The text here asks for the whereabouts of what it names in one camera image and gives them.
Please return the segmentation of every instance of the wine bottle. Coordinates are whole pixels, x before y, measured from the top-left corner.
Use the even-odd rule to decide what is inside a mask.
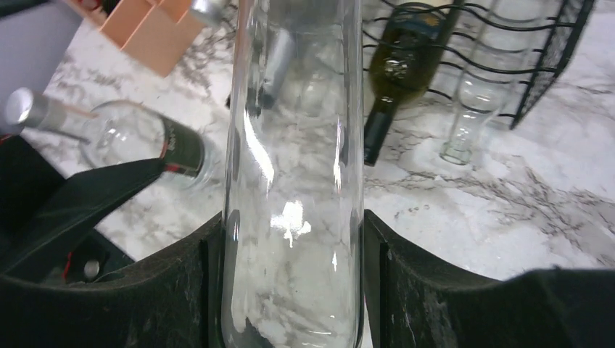
[[[374,166],[402,103],[421,97],[436,73],[464,0],[422,0],[393,10],[373,54],[369,80],[376,101],[365,125],[365,164]]]
[[[102,0],[102,11],[107,14],[107,16],[111,15],[111,12],[118,6],[120,0]]]
[[[78,140],[81,154],[94,168],[160,157],[167,163],[161,179],[176,188],[214,184],[222,177],[216,165],[220,156],[210,139],[128,100],[108,101],[85,112],[20,88],[7,99],[4,119],[8,125]]]

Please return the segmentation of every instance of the bottle cap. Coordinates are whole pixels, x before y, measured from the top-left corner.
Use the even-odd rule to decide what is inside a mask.
[[[378,160],[378,156],[380,156],[380,149],[372,149],[371,147],[366,147],[363,150],[363,164],[368,167],[373,167],[376,165],[376,161]]]
[[[7,134],[12,134],[14,136],[21,134],[23,131],[23,126],[21,125],[10,125],[5,120],[5,117],[0,117],[0,138]]]
[[[49,99],[22,87],[11,93],[4,108],[4,122],[13,128],[38,127],[49,114]]]
[[[222,23],[226,3],[220,0],[192,0],[190,13],[204,24],[217,28]]]

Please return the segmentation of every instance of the bottle label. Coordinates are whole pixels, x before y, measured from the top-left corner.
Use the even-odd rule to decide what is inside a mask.
[[[433,6],[421,2],[408,2],[402,4],[391,14],[390,23],[394,25],[395,28],[417,32],[435,41],[446,21],[444,12],[439,10],[433,10],[427,13],[411,12],[433,8]]]
[[[203,166],[205,148],[201,136],[194,130],[161,117],[165,128],[165,143],[160,158],[166,163],[166,170],[191,177],[199,175]]]

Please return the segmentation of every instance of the glass bottle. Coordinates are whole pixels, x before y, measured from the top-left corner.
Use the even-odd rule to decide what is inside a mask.
[[[546,1],[494,0],[482,24],[469,59],[482,67],[466,65],[453,94],[455,121],[440,157],[467,165],[485,125],[514,97],[519,79],[514,75],[527,65],[538,35],[527,30],[545,20]]]
[[[376,101],[365,125],[366,165],[376,164],[397,108],[423,96],[436,73],[460,11],[434,8],[463,3],[420,0],[393,9],[369,66]]]
[[[231,0],[192,0],[190,13],[211,28],[218,28],[224,19],[223,11],[230,3]]]
[[[86,112],[20,88],[10,94],[7,124],[36,128],[79,141],[83,158],[93,168],[161,157],[167,171],[161,181],[194,189],[220,181],[220,156],[210,139],[143,105],[108,101]]]
[[[226,347],[357,347],[360,0],[241,0],[238,23],[223,212]],[[287,45],[294,49],[271,51]],[[336,100],[319,102],[323,86]],[[313,94],[303,99],[305,91]]]

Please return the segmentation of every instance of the green wine bottle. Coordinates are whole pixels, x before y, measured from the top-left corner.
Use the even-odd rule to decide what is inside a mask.
[[[376,101],[365,125],[366,165],[374,166],[397,108],[421,97],[436,73],[464,0],[423,0],[393,10],[369,67]],[[431,12],[417,13],[431,9]]]

